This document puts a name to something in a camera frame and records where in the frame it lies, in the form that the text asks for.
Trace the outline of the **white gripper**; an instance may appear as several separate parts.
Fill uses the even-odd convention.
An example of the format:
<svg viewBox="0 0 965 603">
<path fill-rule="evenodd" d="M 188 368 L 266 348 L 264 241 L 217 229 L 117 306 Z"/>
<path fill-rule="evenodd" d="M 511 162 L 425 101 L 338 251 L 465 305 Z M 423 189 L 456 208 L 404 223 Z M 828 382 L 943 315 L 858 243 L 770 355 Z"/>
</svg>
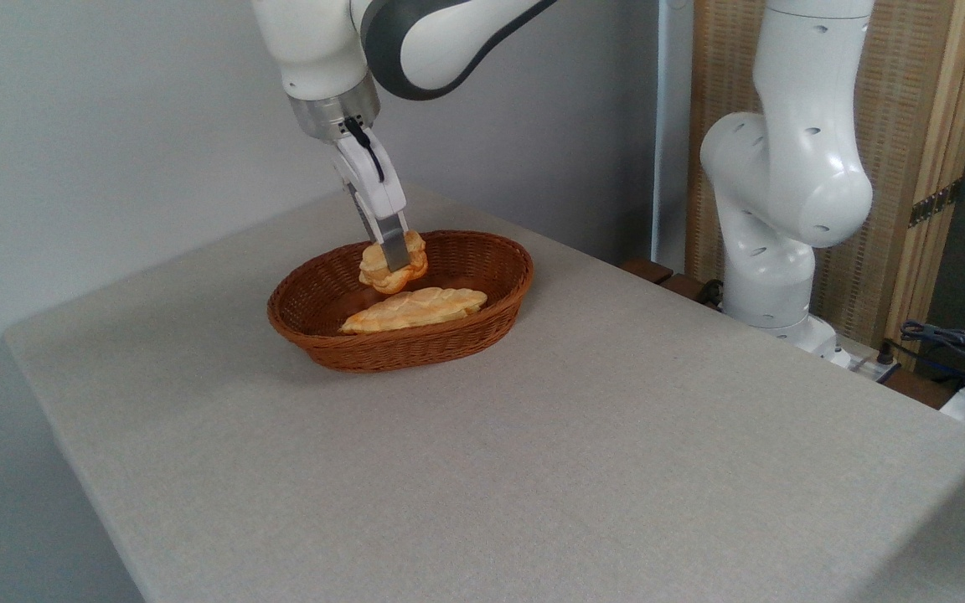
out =
<svg viewBox="0 0 965 603">
<path fill-rule="evenodd" d="M 357 127 L 355 132 L 346 129 L 344 133 L 334 142 L 334 167 L 346 184 L 371 243 L 379 244 L 388 270 L 402 270 L 410 264 L 403 220 L 407 202 L 390 154 L 368 127 Z"/>
</svg>

